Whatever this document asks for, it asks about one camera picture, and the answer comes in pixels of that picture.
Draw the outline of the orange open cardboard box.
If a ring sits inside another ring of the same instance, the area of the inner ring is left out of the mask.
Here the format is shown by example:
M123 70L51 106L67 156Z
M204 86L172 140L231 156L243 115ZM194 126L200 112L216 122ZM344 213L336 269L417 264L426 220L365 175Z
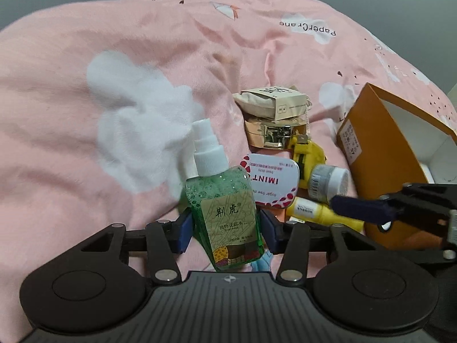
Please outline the orange open cardboard box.
M361 199L377 199L405 184L456 183L456 131L370 83L338 130L337 144Z

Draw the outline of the grey white cream jar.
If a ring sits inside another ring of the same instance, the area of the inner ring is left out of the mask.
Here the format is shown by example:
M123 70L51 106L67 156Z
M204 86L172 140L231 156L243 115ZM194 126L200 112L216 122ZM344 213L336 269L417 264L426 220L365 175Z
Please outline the grey white cream jar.
M315 201L329 204L334 196L346 196L349 171L326 164L316 165L308 180L308 196Z

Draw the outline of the cream drawstring pouch with card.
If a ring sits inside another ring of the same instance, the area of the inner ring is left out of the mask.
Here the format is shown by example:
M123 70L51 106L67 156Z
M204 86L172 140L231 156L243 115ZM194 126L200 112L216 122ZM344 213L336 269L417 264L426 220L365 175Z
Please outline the cream drawstring pouch with card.
M312 107L310 97L294 87L257 87L232 96L245 113L273 121L304 115Z

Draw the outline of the yellow tape measure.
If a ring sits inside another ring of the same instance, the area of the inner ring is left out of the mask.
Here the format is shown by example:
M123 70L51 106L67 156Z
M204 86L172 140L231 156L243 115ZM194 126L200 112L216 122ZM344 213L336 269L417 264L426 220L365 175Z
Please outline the yellow tape measure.
M305 134L293 135L289 147L292 149L292 160L299 168L298 187L307 189L314 167L319 164L326 164L324 150Z

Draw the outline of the yellow tube bottle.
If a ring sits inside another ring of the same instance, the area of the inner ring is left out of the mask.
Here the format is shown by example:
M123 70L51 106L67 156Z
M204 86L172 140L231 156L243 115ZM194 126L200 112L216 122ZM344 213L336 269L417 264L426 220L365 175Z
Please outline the yellow tube bottle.
M324 226L343 224L357 232L361 232L364 226L363 221L335 214L328 206L305 198L295 198L286 209L286 214L299 221L313 222Z

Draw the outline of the pink printed duvet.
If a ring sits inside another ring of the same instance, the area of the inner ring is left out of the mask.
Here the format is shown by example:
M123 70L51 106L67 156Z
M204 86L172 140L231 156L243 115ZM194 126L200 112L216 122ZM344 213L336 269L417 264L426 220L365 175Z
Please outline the pink printed duvet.
M319 0L111 0L61 5L1 32L1 340L30 332L25 277L106 226L175 218L210 119L231 165L249 152L233 95L295 87L310 132L335 133L366 83L450 127L446 94Z

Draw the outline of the green spray bottle white cap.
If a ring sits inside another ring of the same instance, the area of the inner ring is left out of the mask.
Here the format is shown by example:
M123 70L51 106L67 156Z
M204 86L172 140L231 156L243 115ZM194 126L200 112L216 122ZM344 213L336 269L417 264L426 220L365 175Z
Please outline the green spray bottle white cap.
M209 119L195 121L192 135L198 176L187 179L185 193L194 236L218 271L256 261L264 248L249 174L229 166Z

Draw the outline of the white red mint tin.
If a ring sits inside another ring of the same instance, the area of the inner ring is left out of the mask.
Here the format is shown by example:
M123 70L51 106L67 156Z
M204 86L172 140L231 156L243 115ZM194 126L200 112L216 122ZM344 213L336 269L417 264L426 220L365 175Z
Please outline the white red mint tin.
M257 205L285 209L297 196L300 170L292 160L280 156L250 153L240 162L250 176Z

